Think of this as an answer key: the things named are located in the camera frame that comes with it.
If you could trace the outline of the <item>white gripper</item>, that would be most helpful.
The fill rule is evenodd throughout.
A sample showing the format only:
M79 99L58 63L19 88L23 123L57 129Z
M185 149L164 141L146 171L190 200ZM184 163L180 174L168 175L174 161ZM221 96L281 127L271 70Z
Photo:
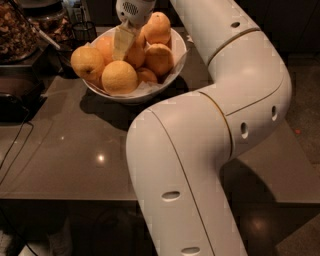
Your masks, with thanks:
M121 24L114 29L114 60L126 58L139 29L150 19L155 3L156 0L117 0L116 12Z

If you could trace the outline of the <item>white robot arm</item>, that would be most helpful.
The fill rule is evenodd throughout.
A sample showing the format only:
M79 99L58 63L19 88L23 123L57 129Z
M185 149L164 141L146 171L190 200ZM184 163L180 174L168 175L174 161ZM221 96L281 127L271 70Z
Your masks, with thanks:
M235 0L170 2L214 82L135 118L132 185L158 256L247 256L219 172L284 119L290 76Z

